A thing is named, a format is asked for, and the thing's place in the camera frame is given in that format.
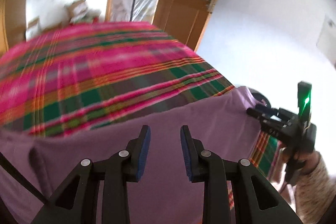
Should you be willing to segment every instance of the triangular cutout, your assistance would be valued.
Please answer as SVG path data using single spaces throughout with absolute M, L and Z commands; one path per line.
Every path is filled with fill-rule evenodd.
M 75 197 L 79 185 L 80 176 L 75 176 L 69 185 L 64 189 L 62 194 L 56 200 L 55 205 L 67 210 L 71 210 L 75 203 Z
M 263 211 L 278 206 L 278 201 L 268 192 L 256 176 L 251 176 L 251 181 L 260 210 Z

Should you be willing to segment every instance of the plaid blanket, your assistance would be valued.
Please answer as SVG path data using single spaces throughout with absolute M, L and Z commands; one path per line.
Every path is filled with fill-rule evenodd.
M 11 49 L 0 67 L 0 126 L 40 137 L 123 122 L 234 88 L 145 22 L 49 32 Z M 268 178 L 277 155 L 277 141 L 261 133 L 251 161 Z

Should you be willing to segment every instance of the person's arm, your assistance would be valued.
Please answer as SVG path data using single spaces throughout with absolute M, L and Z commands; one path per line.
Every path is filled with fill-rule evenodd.
M 304 224 L 316 224 L 336 195 L 336 184 L 329 178 L 319 152 L 309 155 L 296 185 L 296 212 Z

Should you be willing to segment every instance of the beige sweater sleeve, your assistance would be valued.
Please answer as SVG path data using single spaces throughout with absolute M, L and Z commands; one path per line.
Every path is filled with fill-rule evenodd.
M 316 169 L 302 175 L 296 185 L 296 212 L 304 224 L 316 224 L 326 212 L 336 195 L 336 184 L 328 175 L 320 157 Z

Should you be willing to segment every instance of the purple cloth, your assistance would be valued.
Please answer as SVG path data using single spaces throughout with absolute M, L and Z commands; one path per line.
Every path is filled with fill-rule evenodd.
M 180 127 L 223 159 L 238 161 L 253 152 L 260 125 L 245 110 L 256 100 L 246 87 L 166 112 L 153 113 L 67 138 L 34 138 L 0 131 L 0 151 L 44 195 L 50 196 L 84 158 L 99 161 L 126 147 L 142 125 L 151 127 L 151 145 L 144 175 L 128 183 L 132 224 L 199 223 L 203 183 L 190 183 L 180 143 Z M 42 206 L 0 168 L 0 195 L 20 224 L 30 223 Z

